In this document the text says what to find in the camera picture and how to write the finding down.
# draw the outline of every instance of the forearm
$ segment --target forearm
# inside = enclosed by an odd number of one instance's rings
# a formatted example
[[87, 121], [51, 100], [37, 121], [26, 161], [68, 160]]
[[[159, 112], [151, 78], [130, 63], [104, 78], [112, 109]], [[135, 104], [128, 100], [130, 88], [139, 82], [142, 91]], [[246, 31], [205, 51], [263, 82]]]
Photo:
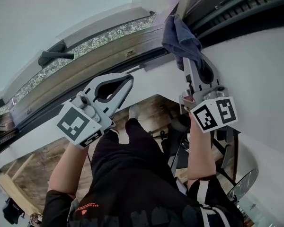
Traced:
[[49, 189], [75, 195], [88, 147], [80, 149], [69, 143], [49, 180]]
[[190, 115], [190, 143], [188, 157], [188, 179], [197, 180], [216, 173], [211, 149], [210, 133], [202, 133], [195, 119]]

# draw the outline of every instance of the blue cloth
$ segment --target blue cloth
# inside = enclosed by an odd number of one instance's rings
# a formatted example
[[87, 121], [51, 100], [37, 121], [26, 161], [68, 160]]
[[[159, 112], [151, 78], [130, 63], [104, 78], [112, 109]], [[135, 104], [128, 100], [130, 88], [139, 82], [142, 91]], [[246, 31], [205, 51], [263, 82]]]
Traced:
[[167, 18], [162, 45], [175, 55], [180, 70], [184, 70], [183, 57], [195, 61], [199, 70], [204, 68], [201, 43], [178, 16], [171, 15]]

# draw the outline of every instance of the black shirt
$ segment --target black shirt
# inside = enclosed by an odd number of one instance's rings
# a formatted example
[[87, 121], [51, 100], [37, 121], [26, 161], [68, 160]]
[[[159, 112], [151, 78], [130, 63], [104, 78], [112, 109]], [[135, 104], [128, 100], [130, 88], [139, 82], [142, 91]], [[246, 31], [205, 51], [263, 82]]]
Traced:
[[138, 159], [110, 164], [101, 177], [95, 176], [88, 194], [76, 208], [73, 199], [54, 190], [47, 193], [42, 226], [204, 226], [201, 208], [206, 209], [210, 226], [224, 226], [225, 214], [230, 226], [243, 226], [241, 212], [226, 197], [216, 176], [208, 181], [205, 204], [197, 201], [200, 180], [182, 194], [169, 174], [149, 169]]

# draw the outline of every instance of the shoe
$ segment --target shoe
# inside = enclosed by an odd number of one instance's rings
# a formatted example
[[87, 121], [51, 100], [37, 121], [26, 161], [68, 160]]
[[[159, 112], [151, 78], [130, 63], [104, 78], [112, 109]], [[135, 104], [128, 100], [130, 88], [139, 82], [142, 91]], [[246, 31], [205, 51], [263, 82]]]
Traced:
[[138, 119], [140, 115], [140, 107], [137, 104], [132, 105], [129, 108], [129, 117], [128, 119]]
[[113, 130], [113, 129], [110, 129], [110, 131], [112, 131], [112, 132], [116, 133], [116, 134], [118, 135], [118, 138], [120, 138], [120, 134], [119, 134], [119, 132], [118, 132], [118, 131]]

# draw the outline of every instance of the wooden floor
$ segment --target wooden floor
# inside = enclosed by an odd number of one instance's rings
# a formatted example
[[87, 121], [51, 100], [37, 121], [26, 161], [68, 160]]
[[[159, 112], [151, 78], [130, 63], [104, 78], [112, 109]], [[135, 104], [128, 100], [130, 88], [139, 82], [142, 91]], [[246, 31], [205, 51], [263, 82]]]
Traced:
[[[146, 131], [154, 131], [154, 136], [159, 135], [161, 130], [168, 131], [167, 126], [171, 123], [171, 119], [166, 110], [162, 109], [162, 105], [165, 105], [176, 117], [179, 115], [179, 106], [177, 103], [172, 102], [162, 96], [153, 96], [145, 99], [139, 103], [141, 108], [141, 114], [138, 118], [140, 124]], [[125, 123], [128, 119], [128, 108], [117, 112], [114, 115], [114, 122], [116, 123], [116, 129], [120, 133], [119, 142], [128, 143], [128, 136], [125, 132]], [[89, 148], [90, 157], [93, 154], [97, 142], [93, 142]], [[35, 157], [28, 163], [22, 174], [16, 179], [15, 183], [26, 193], [31, 199], [33, 204], [36, 205], [40, 210], [44, 209], [45, 196], [48, 188], [48, 181], [50, 175], [64, 153], [68, 141], [65, 138], [59, 139], [37, 151], [35, 151]], [[222, 157], [221, 153], [213, 147], [213, 153], [215, 159]], [[29, 157], [26, 155], [18, 159], [15, 166], [9, 172], [9, 176], [13, 176], [16, 170], [22, 165], [22, 163]], [[1, 170], [6, 172], [12, 163], [5, 165]], [[232, 172], [232, 161], [227, 167], [226, 172], [231, 176]], [[181, 181], [187, 180], [187, 168], [178, 169], [176, 175]], [[230, 190], [231, 186], [223, 176], [218, 176], [222, 187], [226, 192]], [[90, 169], [89, 160], [86, 159], [83, 170], [81, 172], [79, 188], [77, 192], [78, 199], [82, 199], [88, 192], [90, 184], [92, 182], [92, 174]]]

